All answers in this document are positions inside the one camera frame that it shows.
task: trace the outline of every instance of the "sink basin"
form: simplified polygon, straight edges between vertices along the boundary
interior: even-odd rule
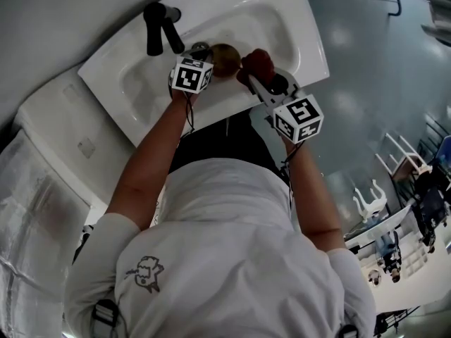
[[[162,0],[182,11],[175,24],[186,49],[195,42],[226,43],[246,56],[269,52],[278,68],[305,86],[328,77],[328,67],[307,0]],[[78,74],[137,146],[171,102],[168,74],[176,55],[163,34],[163,54],[146,55],[147,30],[137,16],[103,45]],[[213,77],[194,106],[202,129],[260,104],[236,79]],[[184,132],[190,126],[185,125]]]

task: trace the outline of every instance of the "faucet spout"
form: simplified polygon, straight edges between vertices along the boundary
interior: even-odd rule
[[[182,13],[177,8],[161,3],[150,3],[142,13],[147,26],[147,55],[158,56],[163,53],[161,28],[175,54],[181,54],[185,45],[175,29],[174,23],[179,21]]]

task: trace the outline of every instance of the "white t-shirt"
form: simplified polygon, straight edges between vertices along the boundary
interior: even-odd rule
[[[114,289],[129,337],[372,337],[375,303],[346,249],[319,251],[290,221],[287,186],[234,159],[197,161],[166,181],[160,222],[97,223],[65,297],[76,337]]]

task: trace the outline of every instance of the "wall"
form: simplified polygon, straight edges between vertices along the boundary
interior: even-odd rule
[[[20,102],[86,59],[148,0],[0,0],[0,128]]]

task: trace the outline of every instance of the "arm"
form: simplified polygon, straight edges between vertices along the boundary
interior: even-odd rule
[[[291,153],[295,146],[284,143]],[[337,208],[305,144],[290,161],[290,180],[302,234],[325,252],[345,248]]]
[[[141,230],[150,226],[185,121],[186,98],[173,90],[171,104],[125,166],[107,213],[124,215]]]

